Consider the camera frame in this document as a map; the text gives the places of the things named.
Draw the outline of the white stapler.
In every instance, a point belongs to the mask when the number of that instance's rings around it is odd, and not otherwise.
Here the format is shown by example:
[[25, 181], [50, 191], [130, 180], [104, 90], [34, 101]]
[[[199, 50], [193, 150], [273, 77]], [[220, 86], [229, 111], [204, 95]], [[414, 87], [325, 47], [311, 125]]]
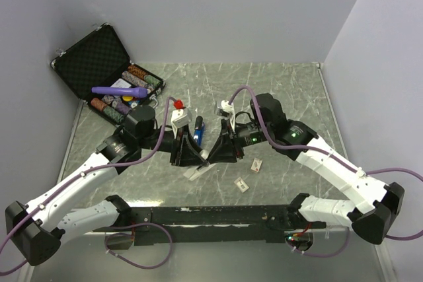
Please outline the white stapler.
[[199, 165], [199, 166], [193, 166], [189, 168], [185, 173], [184, 177], [187, 178], [189, 181], [194, 181], [202, 174], [206, 173], [208, 170], [213, 168], [213, 164], [210, 164], [208, 161], [205, 163]]

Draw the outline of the blue stapler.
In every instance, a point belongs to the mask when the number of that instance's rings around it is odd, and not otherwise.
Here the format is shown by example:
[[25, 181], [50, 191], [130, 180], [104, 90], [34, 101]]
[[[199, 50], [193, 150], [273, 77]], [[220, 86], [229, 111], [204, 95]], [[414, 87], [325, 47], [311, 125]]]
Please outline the blue stapler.
[[197, 116], [194, 124], [193, 138], [195, 142], [200, 146], [202, 144], [202, 138], [204, 135], [205, 123], [202, 116]]

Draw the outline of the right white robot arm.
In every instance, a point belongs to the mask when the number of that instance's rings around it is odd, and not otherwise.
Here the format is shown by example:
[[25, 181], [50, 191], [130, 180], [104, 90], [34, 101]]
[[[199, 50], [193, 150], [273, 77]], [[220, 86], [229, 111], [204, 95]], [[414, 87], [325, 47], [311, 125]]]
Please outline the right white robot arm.
[[335, 200], [299, 194], [288, 212], [294, 227], [314, 222], [339, 225], [351, 228], [369, 243], [381, 244], [401, 210], [404, 188], [366, 174], [309, 126], [287, 119], [282, 105], [271, 94], [257, 95], [250, 107], [250, 122], [237, 123], [230, 102], [216, 104], [215, 112], [222, 118], [221, 133], [208, 162], [237, 162], [245, 147], [267, 141], [275, 151], [316, 172], [346, 196], [345, 200]]

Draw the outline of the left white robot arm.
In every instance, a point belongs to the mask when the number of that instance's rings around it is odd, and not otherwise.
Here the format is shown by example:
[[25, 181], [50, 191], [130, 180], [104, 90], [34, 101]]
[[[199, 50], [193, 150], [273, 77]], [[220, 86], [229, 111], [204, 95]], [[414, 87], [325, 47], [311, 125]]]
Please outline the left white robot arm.
[[170, 153], [174, 166], [202, 166], [208, 152], [189, 131], [191, 113], [177, 108], [164, 114], [171, 129], [155, 127], [155, 110], [137, 106], [123, 124], [66, 179], [28, 203], [14, 201], [5, 210], [8, 241], [37, 266], [50, 259], [61, 245], [86, 232], [112, 227], [123, 230], [130, 223], [130, 206], [112, 195], [100, 203], [73, 211], [75, 205], [103, 183], [130, 166], [141, 164], [156, 152]]

